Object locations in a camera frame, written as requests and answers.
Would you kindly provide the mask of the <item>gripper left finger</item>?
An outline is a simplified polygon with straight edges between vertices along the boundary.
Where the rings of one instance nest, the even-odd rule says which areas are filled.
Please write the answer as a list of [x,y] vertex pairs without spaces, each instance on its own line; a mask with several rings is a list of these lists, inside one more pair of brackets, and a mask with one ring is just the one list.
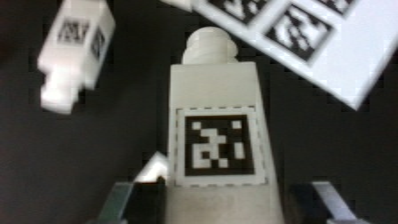
[[165,224],[165,184],[113,184],[97,216],[87,224]]

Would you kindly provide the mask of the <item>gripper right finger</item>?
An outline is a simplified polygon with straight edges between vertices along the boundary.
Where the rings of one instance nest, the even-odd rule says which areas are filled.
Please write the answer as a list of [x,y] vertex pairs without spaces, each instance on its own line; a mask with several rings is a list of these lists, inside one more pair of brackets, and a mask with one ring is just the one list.
[[291,186],[296,203],[295,224],[371,224],[357,217],[328,181]]

